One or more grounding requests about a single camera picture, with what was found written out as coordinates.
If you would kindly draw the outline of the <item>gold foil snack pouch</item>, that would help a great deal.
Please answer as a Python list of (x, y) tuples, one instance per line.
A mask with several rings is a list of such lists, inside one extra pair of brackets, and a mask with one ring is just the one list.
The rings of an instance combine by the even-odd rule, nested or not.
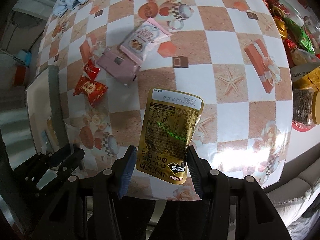
[(185, 153), (203, 107), (199, 96), (172, 89), (150, 89), (136, 169), (171, 184), (183, 184), (188, 172)]

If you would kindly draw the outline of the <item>mauve snack bar packet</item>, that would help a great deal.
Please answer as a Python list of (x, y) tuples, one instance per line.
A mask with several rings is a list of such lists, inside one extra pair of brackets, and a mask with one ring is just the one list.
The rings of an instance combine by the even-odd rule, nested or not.
[(130, 59), (118, 56), (110, 48), (104, 50), (97, 60), (97, 65), (125, 86), (131, 85), (140, 71), (139, 65)]

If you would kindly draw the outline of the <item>pink crispy cranberry packet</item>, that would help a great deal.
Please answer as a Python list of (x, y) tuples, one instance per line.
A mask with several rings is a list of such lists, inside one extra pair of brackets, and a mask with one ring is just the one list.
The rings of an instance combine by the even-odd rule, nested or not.
[(148, 18), (122, 42), (119, 49), (140, 66), (148, 54), (170, 36), (167, 29)]

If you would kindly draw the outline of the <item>blue snack packet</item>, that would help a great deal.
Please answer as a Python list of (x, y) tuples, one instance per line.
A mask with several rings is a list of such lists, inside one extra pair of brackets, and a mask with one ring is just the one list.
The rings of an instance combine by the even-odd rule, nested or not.
[(41, 139), (42, 139), (42, 146), (41, 146), (41, 151), (43, 154), (49, 154), (53, 152), (53, 148), (51, 146), (51, 143), (48, 139), (46, 131), (41, 132)]

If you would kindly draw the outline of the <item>orange-brown snack bar packet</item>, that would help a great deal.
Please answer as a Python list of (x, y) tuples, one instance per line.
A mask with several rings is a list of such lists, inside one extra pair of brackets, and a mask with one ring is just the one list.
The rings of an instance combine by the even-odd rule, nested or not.
[(55, 146), (59, 146), (59, 142), (53, 127), (53, 121), (51, 116), (48, 116), (46, 123), (47, 123), (47, 131), (49, 133), (49, 139), (53, 142)]

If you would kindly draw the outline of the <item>grey sofa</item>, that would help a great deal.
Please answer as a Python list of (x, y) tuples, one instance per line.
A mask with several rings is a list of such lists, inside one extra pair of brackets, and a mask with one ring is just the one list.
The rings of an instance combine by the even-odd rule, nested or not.
[(319, 226), (319, 160), (267, 193), (292, 239), (307, 239)]

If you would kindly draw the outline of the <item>red bucket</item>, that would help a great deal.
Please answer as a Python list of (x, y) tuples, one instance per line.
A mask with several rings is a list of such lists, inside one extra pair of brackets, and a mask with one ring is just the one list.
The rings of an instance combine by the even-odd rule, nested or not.
[(26, 86), (29, 80), (30, 69), (23, 65), (16, 66), (16, 73), (14, 77), (13, 86)]

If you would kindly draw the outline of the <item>yellow lid dried-goods jar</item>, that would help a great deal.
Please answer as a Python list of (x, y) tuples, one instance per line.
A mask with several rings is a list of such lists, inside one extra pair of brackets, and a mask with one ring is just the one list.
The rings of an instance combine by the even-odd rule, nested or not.
[(304, 125), (319, 125), (319, 91), (293, 90), (293, 120)]

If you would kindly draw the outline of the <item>small red candy packet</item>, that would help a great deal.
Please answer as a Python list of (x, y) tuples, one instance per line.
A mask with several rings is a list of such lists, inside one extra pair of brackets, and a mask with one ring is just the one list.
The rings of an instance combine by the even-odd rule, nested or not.
[(89, 59), (84, 65), (84, 72), (92, 81), (95, 81), (98, 74), (100, 73), (100, 68), (96, 67), (93, 61)]

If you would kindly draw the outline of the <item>yellow snack box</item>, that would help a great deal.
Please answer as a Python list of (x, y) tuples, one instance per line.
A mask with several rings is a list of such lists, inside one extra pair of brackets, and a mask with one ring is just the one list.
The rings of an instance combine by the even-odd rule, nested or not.
[(294, 89), (309, 89), (320, 91), (320, 67), (315, 68), (305, 76), (293, 82)]

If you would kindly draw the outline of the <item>green foil snack bag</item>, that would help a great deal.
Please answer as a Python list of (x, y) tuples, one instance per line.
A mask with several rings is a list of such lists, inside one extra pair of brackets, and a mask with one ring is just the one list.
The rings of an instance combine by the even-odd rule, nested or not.
[(288, 29), (293, 33), (295, 40), (298, 43), (298, 46), (301, 49), (304, 49), (305, 51), (309, 52), (310, 54), (315, 54), (312, 42), (306, 32), (298, 25), (296, 24), (293, 20), (290, 18), (283, 18), (286, 26)]

